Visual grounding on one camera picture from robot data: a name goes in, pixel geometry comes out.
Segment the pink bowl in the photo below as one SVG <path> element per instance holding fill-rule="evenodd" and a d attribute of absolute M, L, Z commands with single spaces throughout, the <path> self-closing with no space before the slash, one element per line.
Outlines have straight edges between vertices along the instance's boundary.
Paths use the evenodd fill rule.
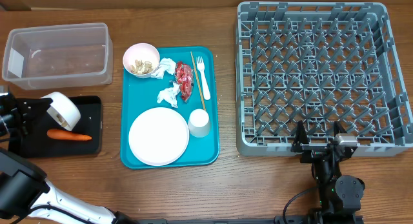
<path fill-rule="evenodd" d="M 158 69 L 160 54 L 154 46 L 148 43 L 138 43 L 130 46 L 123 55 L 123 67 L 138 78 L 151 77 Z"/>

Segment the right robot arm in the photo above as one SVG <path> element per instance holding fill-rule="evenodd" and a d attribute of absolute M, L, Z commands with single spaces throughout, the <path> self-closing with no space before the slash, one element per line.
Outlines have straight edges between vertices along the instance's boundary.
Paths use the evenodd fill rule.
<path fill-rule="evenodd" d="M 300 162 L 311 164 L 316 186 L 296 194 L 285 205 L 282 220 L 288 223 L 287 208 L 297 198 L 312 191 L 319 193 L 319 208 L 310 209 L 306 216 L 294 218 L 299 223 L 362 223 L 356 216 L 361 209 L 365 183 L 354 176 L 343 175 L 339 163 L 350 159 L 358 148 L 355 136 L 349 134 L 338 121 L 334 122 L 334 138 L 325 146 L 312 146 L 304 124 L 297 124 L 296 136 L 291 151 L 300 153 Z"/>

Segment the white bowl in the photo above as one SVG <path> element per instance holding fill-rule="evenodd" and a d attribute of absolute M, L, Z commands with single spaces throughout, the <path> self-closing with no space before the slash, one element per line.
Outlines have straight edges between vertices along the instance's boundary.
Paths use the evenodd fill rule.
<path fill-rule="evenodd" d="M 81 119 L 81 113 L 75 104 L 60 92 L 52 92 L 42 99 L 52 100 L 47 113 L 51 118 L 67 131 L 72 131 Z"/>

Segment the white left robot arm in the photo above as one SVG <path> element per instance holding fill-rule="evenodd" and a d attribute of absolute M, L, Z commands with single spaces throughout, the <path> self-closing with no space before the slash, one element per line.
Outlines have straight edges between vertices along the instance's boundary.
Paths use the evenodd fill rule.
<path fill-rule="evenodd" d="M 19 99 L 1 93 L 1 139 L 7 134 L 26 137 L 33 122 L 47 113 L 65 130 L 72 130 L 81 115 L 65 95 L 53 92 L 39 99 Z M 128 224 L 134 220 L 122 212 L 85 203 L 56 188 L 35 164 L 1 149 L 1 218 L 44 218 L 58 223 Z"/>

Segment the white plastic fork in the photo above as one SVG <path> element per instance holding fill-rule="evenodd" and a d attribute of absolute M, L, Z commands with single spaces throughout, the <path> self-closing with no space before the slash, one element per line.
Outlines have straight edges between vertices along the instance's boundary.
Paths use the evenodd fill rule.
<path fill-rule="evenodd" d="M 205 76 L 205 64 L 201 56 L 198 56 L 196 58 L 196 65 L 197 65 L 197 70 L 201 74 L 201 85 L 202 85 L 203 97 L 206 100 L 210 100 L 211 95 L 210 95 L 207 79 Z"/>

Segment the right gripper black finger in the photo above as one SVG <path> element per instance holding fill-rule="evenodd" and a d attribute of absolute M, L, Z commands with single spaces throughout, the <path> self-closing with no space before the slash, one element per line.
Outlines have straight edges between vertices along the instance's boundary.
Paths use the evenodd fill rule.
<path fill-rule="evenodd" d="M 347 131 L 343 128 L 341 123 L 339 121 L 335 121 L 333 124 L 333 131 L 334 135 L 336 136 L 337 134 L 346 134 Z"/>
<path fill-rule="evenodd" d="M 309 140 L 307 137 L 307 132 L 305 130 L 304 124 L 302 121 L 299 121 L 296 128 L 296 136 L 292 143 L 291 152 L 303 153 L 309 148 Z"/>

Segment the red snack wrapper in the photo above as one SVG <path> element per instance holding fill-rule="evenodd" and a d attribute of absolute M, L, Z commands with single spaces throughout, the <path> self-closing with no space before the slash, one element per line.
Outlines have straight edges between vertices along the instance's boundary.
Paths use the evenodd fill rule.
<path fill-rule="evenodd" d="M 192 89 L 194 85 L 194 73 L 192 68 L 183 63 L 177 62 L 175 68 L 176 83 L 179 85 L 182 100 L 187 103 L 192 95 Z"/>

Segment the peanut shells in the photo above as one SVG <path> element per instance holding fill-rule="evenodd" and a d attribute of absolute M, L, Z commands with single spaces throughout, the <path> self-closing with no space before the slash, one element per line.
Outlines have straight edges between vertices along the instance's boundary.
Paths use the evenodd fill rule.
<path fill-rule="evenodd" d="M 135 60 L 135 64 L 130 66 L 131 73 L 135 75 L 149 74 L 154 70 L 150 61 Z"/>

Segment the white paper cup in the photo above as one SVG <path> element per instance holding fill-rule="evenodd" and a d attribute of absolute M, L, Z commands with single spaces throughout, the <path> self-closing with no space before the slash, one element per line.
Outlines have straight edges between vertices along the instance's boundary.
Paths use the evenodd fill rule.
<path fill-rule="evenodd" d="M 188 128 L 195 137 L 206 137 L 211 129 L 208 112 L 203 109 L 195 109 L 188 119 Z"/>

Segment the orange carrot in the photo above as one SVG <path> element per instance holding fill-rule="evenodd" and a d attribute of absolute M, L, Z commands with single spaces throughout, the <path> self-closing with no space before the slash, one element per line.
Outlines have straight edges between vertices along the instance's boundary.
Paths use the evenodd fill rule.
<path fill-rule="evenodd" d="M 76 134 L 67 130 L 50 129 L 47 131 L 47 136 L 52 139 L 67 140 L 67 141 L 90 141 L 91 136 L 84 134 Z"/>

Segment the wooden chopstick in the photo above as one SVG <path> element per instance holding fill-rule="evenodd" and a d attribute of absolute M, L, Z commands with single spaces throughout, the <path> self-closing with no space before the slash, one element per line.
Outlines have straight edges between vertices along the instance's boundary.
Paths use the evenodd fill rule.
<path fill-rule="evenodd" d="M 199 95 L 200 95 L 200 98 L 201 98 L 202 107 L 203 107 L 203 110 L 206 111 L 206 106 L 205 106 L 205 102 L 204 102 L 204 98 L 203 98 L 203 92 L 202 92 L 201 84 L 200 84 L 199 77 L 198 77 L 198 74 L 197 74 L 197 67 L 196 67 L 196 63 L 195 63 L 194 55 L 193 55 L 192 51 L 190 52 L 190 55 L 191 55 L 191 59 L 192 59 L 192 64 L 194 66 L 194 73 L 195 73 L 195 76 L 196 76 L 197 87 L 198 87 L 198 90 L 199 90 Z"/>

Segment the white plate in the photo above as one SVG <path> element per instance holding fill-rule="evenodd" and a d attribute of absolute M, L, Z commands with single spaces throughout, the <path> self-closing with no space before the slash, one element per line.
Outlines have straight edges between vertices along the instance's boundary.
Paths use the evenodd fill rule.
<path fill-rule="evenodd" d="M 165 107 L 151 108 L 138 115 L 128 134 L 128 144 L 135 158 L 156 167 L 179 159 L 189 139 L 183 116 Z"/>

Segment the white tissue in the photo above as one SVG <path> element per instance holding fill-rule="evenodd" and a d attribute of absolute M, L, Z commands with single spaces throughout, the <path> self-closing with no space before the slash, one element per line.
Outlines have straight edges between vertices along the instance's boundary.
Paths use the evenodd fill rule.
<path fill-rule="evenodd" d="M 176 82 L 172 83 L 172 87 L 166 88 L 158 93 L 157 96 L 157 103 L 161 103 L 162 101 L 166 101 L 171 105 L 173 108 L 177 108 L 177 99 L 176 96 L 180 93 L 179 84 Z"/>
<path fill-rule="evenodd" d="M 155 79 L 163 79 L 164 74 L 168 73 L 170 75 L 175 74 L 176 62 L 170 58 L 162 58 L 160 60 L 158 68 L 151 74 L 150 77 Z"/>

